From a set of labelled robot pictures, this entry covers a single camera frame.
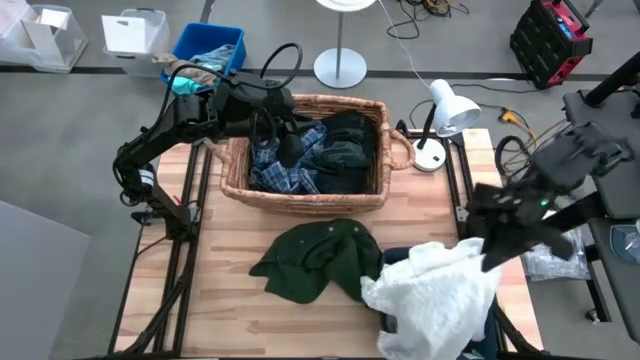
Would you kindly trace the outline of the black diagonal pole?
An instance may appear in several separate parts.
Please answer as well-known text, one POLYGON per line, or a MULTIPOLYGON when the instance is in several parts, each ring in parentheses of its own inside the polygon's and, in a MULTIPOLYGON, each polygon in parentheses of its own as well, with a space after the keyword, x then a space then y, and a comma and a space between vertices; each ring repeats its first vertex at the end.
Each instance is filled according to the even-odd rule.
POLYGON ((640 82, 640 51, 605 78, 598 86, 583 95, 584 102, 591 107, 600 106, 619 88, 640 82))

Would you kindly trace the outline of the grey side table top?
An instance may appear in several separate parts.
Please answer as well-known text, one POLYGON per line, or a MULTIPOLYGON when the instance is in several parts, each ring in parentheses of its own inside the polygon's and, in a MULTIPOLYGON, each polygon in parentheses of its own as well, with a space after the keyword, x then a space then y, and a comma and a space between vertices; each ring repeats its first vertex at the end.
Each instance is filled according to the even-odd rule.
POLYGON ((630 222, 594 218, 588 221, 593 243, 600 254, 607 281, 620 311, 629 337, 640 345, 640 265, 629 264, 616 256, 610 245, 610 231, 614 225, 630 222))
POLYGON ((603 177, 593 179, 607 214, 615 219, 640 218, 640 119, 631 116, 640 104, 632 92, 615 92, 600 107, 591 107, 580 93, 563 96, 571 123, 592 122, 615 140, 625 140, 634 155, 603 177))

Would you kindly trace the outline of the white desk lamp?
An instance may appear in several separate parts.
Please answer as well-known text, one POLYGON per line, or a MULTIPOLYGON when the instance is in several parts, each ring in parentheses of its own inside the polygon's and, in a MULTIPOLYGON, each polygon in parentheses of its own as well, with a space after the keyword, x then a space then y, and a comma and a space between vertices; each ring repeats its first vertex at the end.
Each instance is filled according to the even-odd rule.
POLYGON ((413 143, 414 167, 423 172, 434 172, 446 161, 445 147, 430 137, 431 130, 438 138, 449 138, 461 134, 481 116, 481 109, 474 101, 456 95, 443 79, 429 85, 433 105, 423 127, 421 138, 413 143))

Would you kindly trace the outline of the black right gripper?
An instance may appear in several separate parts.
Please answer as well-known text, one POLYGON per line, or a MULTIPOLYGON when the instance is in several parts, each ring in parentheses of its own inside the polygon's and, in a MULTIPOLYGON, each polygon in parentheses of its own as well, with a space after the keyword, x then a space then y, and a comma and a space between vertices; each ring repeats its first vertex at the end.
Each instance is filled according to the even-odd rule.
POLYGON ((556 257, 570 259, 574 247, 563 231, 543 223, 554 199, 553 193, 522 183, 476 184, 465 209, 471 235, 484 240, 481 270, 487 273, 539 244, 556 257))

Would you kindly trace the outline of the light blue cloth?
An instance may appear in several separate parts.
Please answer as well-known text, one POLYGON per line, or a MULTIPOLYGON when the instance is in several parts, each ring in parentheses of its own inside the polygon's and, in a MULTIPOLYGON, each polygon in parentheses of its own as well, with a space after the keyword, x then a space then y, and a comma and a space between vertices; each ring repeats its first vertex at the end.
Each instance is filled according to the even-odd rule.
POLYGON ((224 44, 212 51, 192 56, 190 62, 224 73, 234 50, 234 45, 224 44))

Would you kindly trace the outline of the tan cloth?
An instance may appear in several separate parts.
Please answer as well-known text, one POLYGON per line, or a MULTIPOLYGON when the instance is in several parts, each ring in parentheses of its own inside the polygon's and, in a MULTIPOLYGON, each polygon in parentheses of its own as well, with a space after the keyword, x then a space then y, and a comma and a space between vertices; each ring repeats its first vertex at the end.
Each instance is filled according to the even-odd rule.
MULTIPOLYGON (((187 60, 178 59, 175 55, 170 53, 155 53, 151 57, 151 62, 153 64, 159 64, 163 73, 170 78, 172 73, 182 65, 192 65, 192 62, 187 60)), ((182 69, 177 77, 184 77, 190 79, 198 84, 213 86, 215 82, 218 80, 218 77, 212 73, 199 70, 196 68, 185 68, 182 69)))

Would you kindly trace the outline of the clear plastic storage box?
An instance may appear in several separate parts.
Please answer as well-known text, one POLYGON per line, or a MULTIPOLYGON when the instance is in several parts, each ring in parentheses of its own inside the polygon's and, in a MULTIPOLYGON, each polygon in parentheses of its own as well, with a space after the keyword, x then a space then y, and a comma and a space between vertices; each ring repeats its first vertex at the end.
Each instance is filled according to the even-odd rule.
POLYGON ((70 73, 87 44, 70 8, 0 0, 0 62, 70 73))

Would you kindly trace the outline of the clear bin with white lid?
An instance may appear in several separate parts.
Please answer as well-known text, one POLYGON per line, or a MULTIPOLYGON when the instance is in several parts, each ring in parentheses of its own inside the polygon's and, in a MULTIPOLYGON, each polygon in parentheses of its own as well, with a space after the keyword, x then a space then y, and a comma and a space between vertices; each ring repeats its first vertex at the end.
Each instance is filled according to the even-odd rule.
POLYGON ((157 78, 162 68, 152 62, 156 53, 169 51, 166 13, 150 8, 125 9, 119 16, 101 16, 103 52, 127 75, 157 78))

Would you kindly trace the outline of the blue plastic bin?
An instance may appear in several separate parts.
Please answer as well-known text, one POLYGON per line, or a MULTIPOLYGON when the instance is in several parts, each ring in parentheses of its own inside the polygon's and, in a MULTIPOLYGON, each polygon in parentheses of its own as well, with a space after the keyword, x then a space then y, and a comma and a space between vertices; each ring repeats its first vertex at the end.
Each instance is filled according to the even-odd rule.
MULTIPOLYGON (((234 45, 235 50, 229 64, 225 69, 225 72, 216 72, 219 74, 229 75, 231 70, 241 70, 246 58, 244 31, 237 27, 204 23, 189 23, 184 28, 177 44, 174 47, 174 50, 172 52, 161 53, 170 53, 175 55, 178 59, 187 60, 190 62, 190 58, 192 56, 212 51, 224 44, 234 45)), ((163 69, 160 73, 160 77, 161 80, 167 84, 167 89, 165 90, 166 97, 175 95, 171 90, 171 77, 168 78, 163 73, 163 69)), ((215 82, 215 84, 213 86, 210 86, 210 88, 207 90, 213 90, 217 88, 220 83, 221 79, 218 77, 218 80, 215 82)))

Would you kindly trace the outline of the clear plastic lid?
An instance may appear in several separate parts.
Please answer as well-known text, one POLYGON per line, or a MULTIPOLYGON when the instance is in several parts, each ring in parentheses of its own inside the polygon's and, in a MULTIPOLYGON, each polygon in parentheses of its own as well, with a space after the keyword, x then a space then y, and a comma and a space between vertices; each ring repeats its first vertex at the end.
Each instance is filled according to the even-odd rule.
POLYGON ((610 245, 623 261, 640 265, 640 228, 636 225, 614 225, 610 231, 610 245))

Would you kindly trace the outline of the black aluminium mounting frame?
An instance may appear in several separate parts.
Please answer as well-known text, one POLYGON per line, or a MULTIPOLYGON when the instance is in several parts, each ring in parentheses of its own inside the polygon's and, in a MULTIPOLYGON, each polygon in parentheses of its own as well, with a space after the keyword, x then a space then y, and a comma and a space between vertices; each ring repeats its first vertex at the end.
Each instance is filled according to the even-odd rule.
MULTIPOLYGON (((500 187, 502 181, 494 163, 489 131, 468 129, 446 141, 445 163, 456 235, 470 236, 465 206, 479 183, 500 187)), ((501 266, 501 283, 494 301, 495 329, 499 356, 513 358, 516 352, 541 351, 543 344, 534 313, 524 267, 519 258, 501 266)))
POLYGON ((132 258, 108 352, 102 360, 172 360, 182 357, 212 158, 213 152, 204 147, 202 140, 191 145, 180 204, 180 208, 187 212, 188 233, 165 238, 171 243, 171 248, 158 309, 126 349, 116 349, 136 265, 140 256, 160 244, 160 240, 137 249, 132 258))

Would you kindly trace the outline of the teal cloth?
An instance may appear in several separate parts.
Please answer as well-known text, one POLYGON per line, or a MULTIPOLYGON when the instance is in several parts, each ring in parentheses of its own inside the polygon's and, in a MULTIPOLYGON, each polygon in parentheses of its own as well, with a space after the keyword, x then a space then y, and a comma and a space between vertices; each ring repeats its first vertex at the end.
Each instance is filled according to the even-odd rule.
POLYGON ((210 85, 201 84, 182 76, 176 76, 171 82, 171 90, 176 96, 193 95, 209 88, 210 85))

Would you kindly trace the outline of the red and black toolbox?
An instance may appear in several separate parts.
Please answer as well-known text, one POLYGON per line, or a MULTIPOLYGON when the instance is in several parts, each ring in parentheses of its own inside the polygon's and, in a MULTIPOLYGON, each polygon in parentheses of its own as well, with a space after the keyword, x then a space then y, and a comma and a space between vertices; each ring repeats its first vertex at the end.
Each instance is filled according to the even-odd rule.
POLYGON ((587 19, 571 0, 531 0, 510 35, 510 49, 539 89, 561 85, 592 52, 587 19))

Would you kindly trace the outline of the clear plastic bag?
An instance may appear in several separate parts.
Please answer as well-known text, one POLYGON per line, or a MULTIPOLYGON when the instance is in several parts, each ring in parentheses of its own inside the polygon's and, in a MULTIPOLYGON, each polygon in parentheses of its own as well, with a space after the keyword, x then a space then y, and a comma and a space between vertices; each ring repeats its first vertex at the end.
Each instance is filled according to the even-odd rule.
POLYGON ((569 260, 554 256, 544 244, 536 245, 521 256, 525 275, 530 281, 591 279, 581 229, 570 230, 563 236, 573 246, 574 253, 569 260))

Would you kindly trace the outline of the dark denim trousers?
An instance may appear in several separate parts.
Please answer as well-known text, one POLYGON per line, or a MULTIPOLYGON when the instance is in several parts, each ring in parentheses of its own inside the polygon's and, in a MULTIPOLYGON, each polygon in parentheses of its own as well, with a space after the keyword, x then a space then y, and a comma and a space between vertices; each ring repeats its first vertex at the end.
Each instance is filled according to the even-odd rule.
POLYGON ((315 170, 314 184, 321 194, 367 194, 369 170, 377 150, 375 123, 351 110, 323 118, 326 137, 322 148, 303 161, 315 170))

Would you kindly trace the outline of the grey flat board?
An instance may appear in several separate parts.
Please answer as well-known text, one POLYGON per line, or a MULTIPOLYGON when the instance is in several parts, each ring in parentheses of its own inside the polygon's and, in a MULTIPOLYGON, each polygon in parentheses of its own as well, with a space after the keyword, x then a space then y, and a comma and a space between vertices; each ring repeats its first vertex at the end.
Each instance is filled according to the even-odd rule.
POLYGON ((0 201, 0 360, 48 360, 90 237, 0 201))

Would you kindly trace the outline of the navy fabric bin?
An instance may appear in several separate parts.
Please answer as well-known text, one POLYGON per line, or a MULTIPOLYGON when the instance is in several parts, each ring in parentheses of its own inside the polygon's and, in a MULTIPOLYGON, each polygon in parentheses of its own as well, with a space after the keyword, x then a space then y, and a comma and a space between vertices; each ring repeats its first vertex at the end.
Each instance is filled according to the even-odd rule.
MULTIPOLYGON (((392 265, 408 258, 408 247, 390 248, 383 252, 383 263, 392 265)), ((484 338, 471 340, 456 360, 498 360, 498 332, 494 320, 496 301, 491 304, 484 324, 484 338)))

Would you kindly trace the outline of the black table leg frame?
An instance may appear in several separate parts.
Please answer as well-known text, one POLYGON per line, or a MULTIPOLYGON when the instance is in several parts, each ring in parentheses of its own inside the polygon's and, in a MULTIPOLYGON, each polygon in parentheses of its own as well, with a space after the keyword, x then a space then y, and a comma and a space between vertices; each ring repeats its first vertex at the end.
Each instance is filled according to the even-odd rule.
MULTIPOLYGON (((599 193, 594 192, 546 217, 543 223, 566 232, 586 224, 592 218, 602 218, 606 214, 607 212, 599 193)), ((591 279, 587 280, 586 284, 594 305, 593 309, 585 313, 585 317, 593 322, 611 322, 612 318, 593 267, 593 262, 600 260, 599 251, 595 245, 587 245, 584 253, 587 260, 587 269, 591 276, 591 279)))

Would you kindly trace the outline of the woven wicker basket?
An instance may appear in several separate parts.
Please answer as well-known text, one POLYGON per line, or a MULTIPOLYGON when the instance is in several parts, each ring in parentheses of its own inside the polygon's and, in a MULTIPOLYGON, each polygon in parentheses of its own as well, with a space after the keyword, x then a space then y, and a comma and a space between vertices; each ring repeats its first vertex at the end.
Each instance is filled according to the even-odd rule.
POLYGON ((220 190, 228 198, 247 206, 296 214, 337 215, 374 211, 382 208, 391 189, 392 173, 413 166, 413 145, 392 128, 387 105, 356 97, 321 94, 295 94, 296 110, 314 119, 356 110, 366 115, 376 130, 374 164, 366 176, 369 194, 286 195, 254 191, 249 188, 250 147, 246 138, 233 138, 227 144, 204 144, 222 162, 220 190))

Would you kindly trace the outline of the dark green shirt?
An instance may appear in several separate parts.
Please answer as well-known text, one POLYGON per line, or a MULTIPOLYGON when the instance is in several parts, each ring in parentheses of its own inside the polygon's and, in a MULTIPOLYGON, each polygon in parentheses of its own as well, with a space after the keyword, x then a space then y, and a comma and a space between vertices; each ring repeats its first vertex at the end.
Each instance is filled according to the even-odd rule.
POLYGON ((330 283, 360 302, 360 279, 377 279, 382 260, 378 243, 362 223, 339 218, 282 233, 249 275, 266 278, 266 292, 297 304, 314 302, 330 283))

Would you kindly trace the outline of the blue plaid shirt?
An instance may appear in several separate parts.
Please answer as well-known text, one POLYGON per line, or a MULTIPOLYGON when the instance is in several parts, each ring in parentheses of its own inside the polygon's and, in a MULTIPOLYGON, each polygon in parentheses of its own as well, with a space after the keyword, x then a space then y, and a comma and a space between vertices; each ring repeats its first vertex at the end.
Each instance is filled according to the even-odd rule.
POLYGON ((266 141, 259 146, 252 145, 250 189, 289 195, 319 194, 315 184, 318 171, 311 162, 323 150, 326 135, 327 127, 322 123, 306 131, 301 136, 303 155, 291 168, 284 167, 277 160, 278 140, 272 145, 266 141))

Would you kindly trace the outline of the white crinkled garment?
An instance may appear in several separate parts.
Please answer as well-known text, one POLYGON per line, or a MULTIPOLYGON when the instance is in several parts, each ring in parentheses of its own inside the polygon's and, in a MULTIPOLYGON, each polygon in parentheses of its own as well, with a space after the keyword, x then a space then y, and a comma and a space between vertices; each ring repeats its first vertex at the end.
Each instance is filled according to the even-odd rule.
POLYGON ((378 279, 360 278, 366 305, 395 320, 379 332, 386 360, 489 360, 469 348, 486 337, 485 323, 501 269, 482 270, 484 240, 467 238, 455 247, 428 242, 408 257, 385 265, 378 279))

